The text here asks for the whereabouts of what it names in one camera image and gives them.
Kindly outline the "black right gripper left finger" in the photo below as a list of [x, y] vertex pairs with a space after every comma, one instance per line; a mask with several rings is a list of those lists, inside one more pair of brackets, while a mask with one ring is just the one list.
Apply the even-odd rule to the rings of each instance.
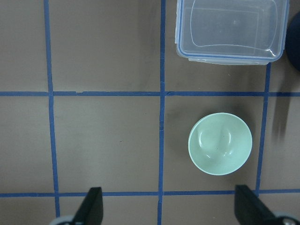
[[74, 225], [100, 225], [104, 217], [101, 187], [89, 189], [86, 197], [73, 218]]

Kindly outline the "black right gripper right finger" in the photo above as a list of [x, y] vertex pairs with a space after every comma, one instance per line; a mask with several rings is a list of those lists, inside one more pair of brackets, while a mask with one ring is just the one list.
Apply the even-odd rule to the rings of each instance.
[[247, 185], [236, 185], [234, 214], [240, 225], [276, 225], [277, 217]]

